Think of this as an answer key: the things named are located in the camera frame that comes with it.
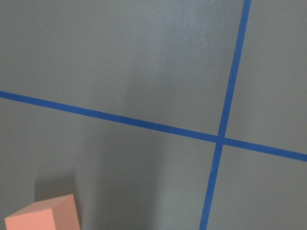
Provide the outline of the orange foam block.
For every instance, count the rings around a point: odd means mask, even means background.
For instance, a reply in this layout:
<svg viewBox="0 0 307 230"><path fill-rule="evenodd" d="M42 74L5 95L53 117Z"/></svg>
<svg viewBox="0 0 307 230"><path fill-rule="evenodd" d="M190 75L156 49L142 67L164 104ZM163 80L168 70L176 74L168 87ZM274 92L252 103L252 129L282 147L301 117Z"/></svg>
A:
<svg viewBox="0 0 307 230"><path fill-rule="evenodd" d="M8 230L79 230L74 195L34 202L5 218Z"/></svg>

